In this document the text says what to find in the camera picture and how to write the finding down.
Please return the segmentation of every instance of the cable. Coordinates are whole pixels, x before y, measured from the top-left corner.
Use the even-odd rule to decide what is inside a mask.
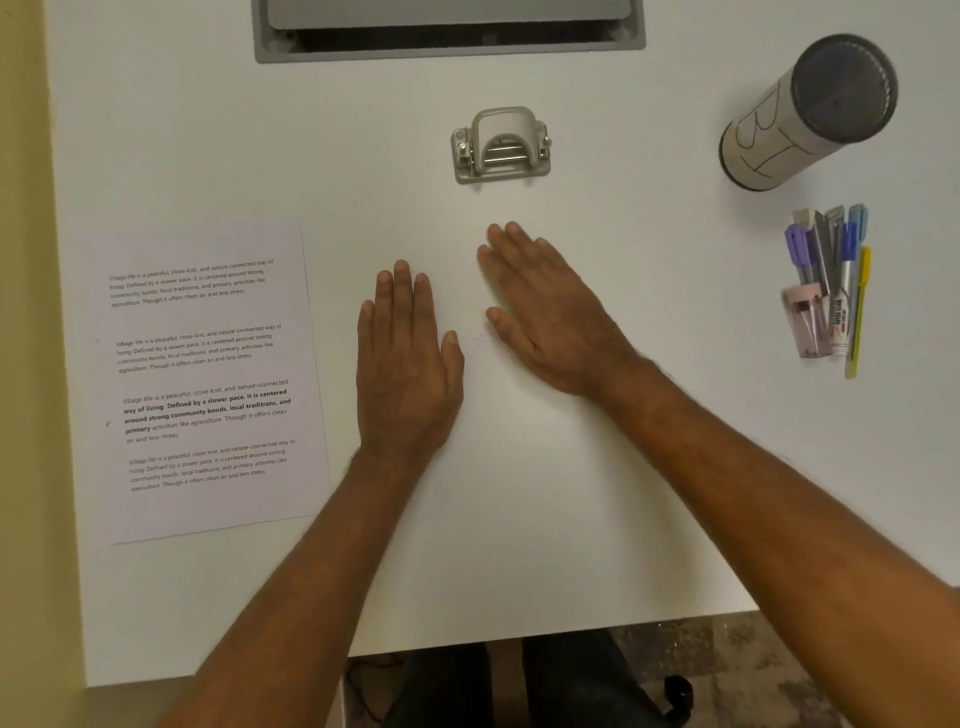
[[[386,667],[398,667],[403,665],[403,658],[397,655],[396,653],[390,655],[390,662],[388,663],[377,663],[373,660],[354,660],[353,664],[350,665],[347,669],[347,674],[345,675],[347,679],[347,684],[350,686],[350,689],[353,691],[353,694],[356,695],[357,700],[360,702],[360,707],[363,708],[364,713],[377,725],[383,724],[383,718],[378,717],[367,704],[367,699],[363,696],[363,692],[360,690],[360,686],[356,683],[353,677],[353,672],[363,665],[368,667],[379,667],[381,669]]]

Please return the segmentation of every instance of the white desk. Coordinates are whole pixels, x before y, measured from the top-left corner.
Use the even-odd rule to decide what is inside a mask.
[[[247,2],[49,0],[90,685],[193,671],[307,520],[104,542],[73,275],[86,230],[301,220],[335,478],[358,441],[357,306],[397,257],[432,274],[441,326],[468,350],[467,401],[377,575],[354,654],[753,606],[610,426],[473,341],[493,300],[474,250],[489,222],[513,218],[553,240],[693,395],[960,581],[960,5],[646,6],[640,52],[264,66]],[[717,162],[725,125],[839,31],[896,64],[892,123],[777,191],[737,189]],[[549,125],[553,172],[456,184],[450,132],[507,105]],[[795,207],[858,201],[876,256],[860,379],[847,382],[793,349],[782,230]]]

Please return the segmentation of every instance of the left hand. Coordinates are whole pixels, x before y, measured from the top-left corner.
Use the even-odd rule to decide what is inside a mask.
[[[398,260],[381,271],[357,323],[361,450],[425,467],[446,442],[464,399],[464,355],[455,331],[437,343],[430,279],[410,280]]]

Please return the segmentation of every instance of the yellow pen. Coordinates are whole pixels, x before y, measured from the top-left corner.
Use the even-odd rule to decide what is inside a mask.
[[[860,360],[860,333],[863,331],[863,300],[867,297],[867,283],[870,282],[870,248],[860,249],[860,283],[856,295],[856,329],[853,331],[853,355],[847,362],[845,377],[856,378],[856,364]]]

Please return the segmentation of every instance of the blue pen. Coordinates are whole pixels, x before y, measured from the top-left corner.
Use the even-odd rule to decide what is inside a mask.
[[[867,209],[866,205],[853,205],[850,208],[850,221],[856,223],[857,226],[857,236],[854,241],[855,249],[853,252],[853,290],[851,291],[850,297],[850,342],[851,342],[851,351],[852,344],[856,341],[856,309],[857,309],[857,298],[859,298],[859,286],[857,282],[860,280],[860,246],[863,245],[863,241],[867,239],[867,221],[870,217],[870,210]]]
[[[810,263],[810,249],[806,245],[806,231],[802,225],[791,225],[786,229],[786,247],[790,251],[790,260],[793,261],[800,275],[800,283],[815,283],[813,266]]]
[[[850,348],[852,291],[856,286],[853,269],[859,234],[859,226],[853,222],[840,230],[840,285],[830,301],[830,345],[834,356],[845,357]]]

